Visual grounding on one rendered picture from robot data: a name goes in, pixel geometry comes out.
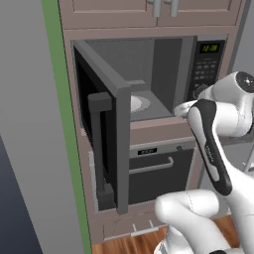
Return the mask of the brown drawer front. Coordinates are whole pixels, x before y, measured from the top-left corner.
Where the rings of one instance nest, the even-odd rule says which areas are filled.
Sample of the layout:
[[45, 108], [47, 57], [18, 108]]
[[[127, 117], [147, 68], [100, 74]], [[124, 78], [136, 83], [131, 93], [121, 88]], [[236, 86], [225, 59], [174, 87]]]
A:
[[157, 219], [154, 213], [146, 213], [133, 217], [117, 219], [113, 222], [107, 222], [104, 224], [104, 239], [113, 240], [121, 237], [130, 236], [133, 231], [132, 223], [136, 224], [138, 230], [149, 227], [148, 220], [151, 219], [155, 226], [159, 229], [165, 227], [166, 224]]

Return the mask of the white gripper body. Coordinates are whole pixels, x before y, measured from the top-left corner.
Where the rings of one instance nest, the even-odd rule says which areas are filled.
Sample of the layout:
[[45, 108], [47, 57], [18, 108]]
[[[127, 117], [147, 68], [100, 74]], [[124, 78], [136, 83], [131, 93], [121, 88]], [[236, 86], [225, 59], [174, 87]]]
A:
[[177, 117], [190, 117], [192, 114], [192, 107], [196, 104], [196, 100], [187, 101], [178, 105], [174, 109], [174, 114]]

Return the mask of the brown tall cupboard housing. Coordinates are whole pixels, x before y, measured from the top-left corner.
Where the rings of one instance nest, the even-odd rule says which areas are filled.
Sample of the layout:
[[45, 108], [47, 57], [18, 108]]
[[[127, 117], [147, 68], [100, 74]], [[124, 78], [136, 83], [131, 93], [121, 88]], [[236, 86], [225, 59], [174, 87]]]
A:
[[[78, 99], [78, 87], [75, 77], [75, 62], [72, 52], [72, 43], [76, 40], [108, 40], [108, 39], [136, 39], [136, 38], [169, 38], [185, 36], [221, 36], [227, 37], [223, 58], [216, 80], [226, 76], [233, 67], [237, 52], [238, 38], [241, 27], [247, 16], [251, 0], [243, 0], [240, 6], [235, 25], [231, 26], [195, 26], [195, 27], [159, 27], [158, 18], [155, 27], [147, 28], [111, 28], [111, 29], [65, 29], [63, 27], [63, 41], [69, 77], [71, 104], [76, 131], [79, 161], [82, 173], [82, 183], [87, 211], [89, 238], [92, 243], [98, 244], [108, 240], [104, 239], [104, 224], [123, 219], [154, 213], [154, 200], [128, 204], [128, 211], [124, 214], [117, 212], [116, 205], [112, 203], [106, 209], [98, 208], [96, 197], [96, 179], [94, 169], [94, 156], [88, 136], [81, 123]], [[173, 115], [171, 117], [156, 118], [142, 121], [130, 120], [130, 146], [153, 143], [158, 141], [193, 137], [186, 120]], [[195, 189], [199, 185], [202, 173], [202, 161], [195, 145], [190, 164], [190, 174], [186, 190]]]

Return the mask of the white round microwave plate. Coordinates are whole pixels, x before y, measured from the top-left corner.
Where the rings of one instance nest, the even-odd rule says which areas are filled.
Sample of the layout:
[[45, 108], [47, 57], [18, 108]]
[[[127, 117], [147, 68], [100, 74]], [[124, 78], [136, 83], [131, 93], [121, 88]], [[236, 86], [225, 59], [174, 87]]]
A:
[[131, 96], [131, 112], [139, 112], [147, 109], [151, 102], [149, 99], [140, 96]]

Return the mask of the grey microwave door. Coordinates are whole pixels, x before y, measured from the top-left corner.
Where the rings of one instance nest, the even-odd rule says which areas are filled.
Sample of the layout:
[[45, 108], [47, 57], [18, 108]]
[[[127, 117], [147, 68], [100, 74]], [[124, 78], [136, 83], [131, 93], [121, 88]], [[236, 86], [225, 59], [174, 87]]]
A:
[[130, 85], [88, 43], [74, 41], [72, 52], [78, 87], [80, 119], [92, 147], [87, 96], [107, 92], [112, 109], [101, 112], [104, 178], [111, 184], [117, 212], [128, 211], [130, 149]]

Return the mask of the grey fridge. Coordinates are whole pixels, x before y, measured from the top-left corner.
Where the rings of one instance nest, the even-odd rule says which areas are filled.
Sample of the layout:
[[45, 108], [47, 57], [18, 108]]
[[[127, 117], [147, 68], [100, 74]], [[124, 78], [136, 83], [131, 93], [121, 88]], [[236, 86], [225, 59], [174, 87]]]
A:
[[43, 254], [83, 254], [41, 0], [0, 0], [0, 135]]

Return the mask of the grey microwave oven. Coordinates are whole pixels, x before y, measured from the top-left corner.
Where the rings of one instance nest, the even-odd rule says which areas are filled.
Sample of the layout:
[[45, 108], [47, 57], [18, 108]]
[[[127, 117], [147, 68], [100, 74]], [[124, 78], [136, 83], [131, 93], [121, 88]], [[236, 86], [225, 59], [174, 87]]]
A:
[[130, 110], [131, 121], [142, 121], [171, 117], [177, 105], [214, 84], [226, 40], [221, 35], [84, 42], [130, 85], [131, 96], [150, 100], [147, 109]]

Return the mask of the black built-in oven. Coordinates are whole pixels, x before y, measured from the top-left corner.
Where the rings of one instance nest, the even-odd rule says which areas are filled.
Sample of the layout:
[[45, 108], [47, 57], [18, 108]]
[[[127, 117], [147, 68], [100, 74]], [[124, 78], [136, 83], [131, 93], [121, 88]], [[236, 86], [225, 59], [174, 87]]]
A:
[[159, 195], [184, 191], [188, 185], [191, 160], [195, 147], [194, 137], [179, 138], [130, 146], [130, 170], [165, 164], [174, 159], [170, 168], [129, 174], [128, 204], [156, 199]]

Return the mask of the brown cupboard door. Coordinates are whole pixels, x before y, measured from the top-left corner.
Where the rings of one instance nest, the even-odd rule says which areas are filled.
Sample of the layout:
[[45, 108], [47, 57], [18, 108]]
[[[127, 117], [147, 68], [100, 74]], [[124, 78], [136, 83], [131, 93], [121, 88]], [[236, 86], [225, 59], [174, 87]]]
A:
[[243, 0], [178, 0], [176, 17], [162, 3], [159, 27], [231, 26], [236, 24]]
[[65, 29], [155, 27], [146, 0], [59, 0]]

